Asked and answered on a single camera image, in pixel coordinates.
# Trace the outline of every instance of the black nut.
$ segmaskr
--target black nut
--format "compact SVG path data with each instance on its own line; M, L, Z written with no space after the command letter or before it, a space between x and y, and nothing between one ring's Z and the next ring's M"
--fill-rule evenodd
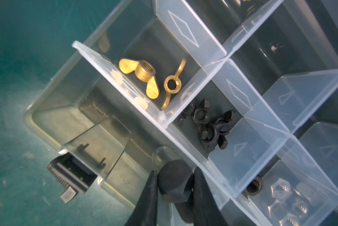
M200 141L205 150L210 153L214 151L218 144L219 133L213 124L207 124L203 127L205 127L205 129L200 130Z
M187 202L194 186L194 174L184 160L165 164L158 174L158 188L168 203Z
M195 109L193 114L193 121L198 126L208 124L210 121L210 110L209 110L209 100L204 98L197 109Z
M195 103L194 100L192 100L190 102L190 104L188 106L186 106L186 108L180 113L180 115L178 116L178 125L179 126L183 126L187 120L187 115L190 115L193 113L195 108Z
M214 122L214 126L218 129L220 135L226 136L233 128L234 122L237 120L237 118L238 114L235 110L226 111L217 117Z

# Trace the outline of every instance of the threaded hole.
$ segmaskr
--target threaded hole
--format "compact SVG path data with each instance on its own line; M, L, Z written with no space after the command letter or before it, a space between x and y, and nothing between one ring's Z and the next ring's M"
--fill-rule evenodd
M144 63L144 68L145 68L145 70L147 70L149 72L153 72L153 67L151 65L149 65L148 63Z
M205 120L205 115L206 115L205 113L206 113L205 111L199 111L196 114L196 119L199 120L199 121Z
M248 195L256 195L261 191L261 189L262 182L256 178L248 185L248 187L245 189L245 192Z

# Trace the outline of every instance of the triangle molded mark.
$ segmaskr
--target triangle molded mark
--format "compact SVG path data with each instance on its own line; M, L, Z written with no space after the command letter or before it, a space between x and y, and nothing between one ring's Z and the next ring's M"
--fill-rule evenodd
M289 93L283 94L278 97L278 100L280 101L280 105L284 105L287 100L293 95L294 91L290 91Z
M328 158L336 148L337 145L321 146L320 151L325 158Z

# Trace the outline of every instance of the hex nut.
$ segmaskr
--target hex nut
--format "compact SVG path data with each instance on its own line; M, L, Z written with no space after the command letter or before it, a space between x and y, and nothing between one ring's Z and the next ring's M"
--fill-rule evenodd
M287 211L282 207L283 203L278 200L268 206L268 216L271 219L282 219L286 214Z
M280 226L300 226L298 216L287 213L287 215L280 220Z
M308 210L308 204L297 196L294 203L292 203L293 213L295 213L299 219L304 219L308 214Z
M298 183L293 190L311 206L318 206L322 202L321 196L306 183Z
M279 201L286 201L291 195L291 184L279 178L274 184L271 185L272 197Z

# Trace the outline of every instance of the plastic organizer box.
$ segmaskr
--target plastic organizer box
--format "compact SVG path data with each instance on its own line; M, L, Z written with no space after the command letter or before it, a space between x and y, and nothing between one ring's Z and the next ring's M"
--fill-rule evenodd
M83 44L78 41L72 44L110 85L92 69L85 71L89 64L75 53L56 75L58 82L46 89L45 100L30 106L27 115L35 121L36 132L44 137L54 130L49 125L53 120L48 116L49 110L65 108L65 114L69 111L71 116L85 121L80 124L82 128L76 125L74 134L77 136L97 123L87 114L82 116L77 105L83 98L88 99L94 87L99 87L112 95L115 102L126 99L127 111L146 120L144 127L154 126L161 132L163 143L173 144L178 156L202 169L220 209L232 200L257 225L316 226L332 211L338 212L338 125L316 123L300 139L293 134L338 88L338 67L280 74L268 82L266 78L259 78L266 81L267 87L259 92L255 79L243 70L245 63L239 63L234 56L284 4L294 19L302 20L299 26L309 26L293 0L269 0L239 20L237 29L219 41L212 28L203 22L210 18L199 16L185 0L123 0ZM118 61L125 57L145 59L155 67L161 89L158 99L149 99L141 81L119 70ZM183 57L187 59L180 75L183 86L162 111L160 105L165 91L161 84L174 74ZM75 74L80 74L77 81ZM52 94L60 85L65 86L65 80L70 88ZM74 89L70 95L65 93L70 89ZM63 95L66 103L43 107L49 95ZM242 116L226 136L228 146L223 150L216 147L209 155L197 141L196 127L190 124L180 128L176 122L192 100L198 102L207 96L215 106L220 105L222 111L236 109ZM68 134L68 131L55 133L48 142L54 147L62 146L76 137L72 131ZM116 165L106 165L109 169L105 168L105 172L100 169L95 172L104 178L104 189L116 190L135 204L140 193L124 191L123 185L117 184L115 170L135 169L135 173L122 176L130 178L135 183L130 186L136 187L144 186L148 171L129 155L120 156L124 149L125 145L120 144L115 152L115 158L119 159ZM262 177L262 191L255 196L244 195L244 189L274 157L277 161ZM85 162L83 156L78 158ZM174 218L175 225L183 224L176 219L174 209L171 208L172 216L159 214L159 224L165 225Z

